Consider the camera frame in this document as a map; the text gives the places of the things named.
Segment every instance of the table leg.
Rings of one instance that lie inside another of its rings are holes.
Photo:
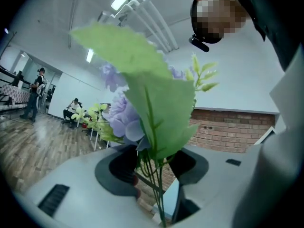
[[[94,151],[96,151],[97,139],[98,139],[98,132],[97,132],[97,135],[96,135],[96,140],[95,140]]]

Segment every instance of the person wearing headset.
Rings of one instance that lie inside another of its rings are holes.
[[[27,108],[26,108],[24,114],[20,115],[20,118],[27,119],[28,114],[29,114],[29,112],[31,111],[31,109],[33,107],[33,116],[30,118],[30,120],[33,123],[36,120],[36,113],[37,113],[37,105],[36,105],[36,101],[37,101],[37,97],[38,97],[37,89],[43,84],[43,81],[44,81],[43,75],[44,75],[44,73],[45,73],[45,69],[42,67],[39,70],[39,76],[35,80],[35,83],[32,84],[32,85],[30,85],[31,92],[30,92]]]
[[[252,20],[262,39],[267,36],[271,41],[286,70],[303,43],[304,25],[297,12],[302,7],[300,1],[194,0],[190,9],[193,36],[200,42],[217,43]]]

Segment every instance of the purple flower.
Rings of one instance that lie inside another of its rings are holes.
[[[100,67],[100,76],[105,81],[105,87],[110,86],[111,92],[115,92],[118,87],[127,85],[122,74],[118,73],[116,68],[110,63]]]
[[[124,93],[113,99],[109,113],[103,116],[109,121],[114,135],[123,137],[125,143],[136,144],[144,136],[140,117]]]
[[[185,73],[183,71],[178,71],[173,66],[169,66],[169,70],[171,71],[173,78],[185,79]]]

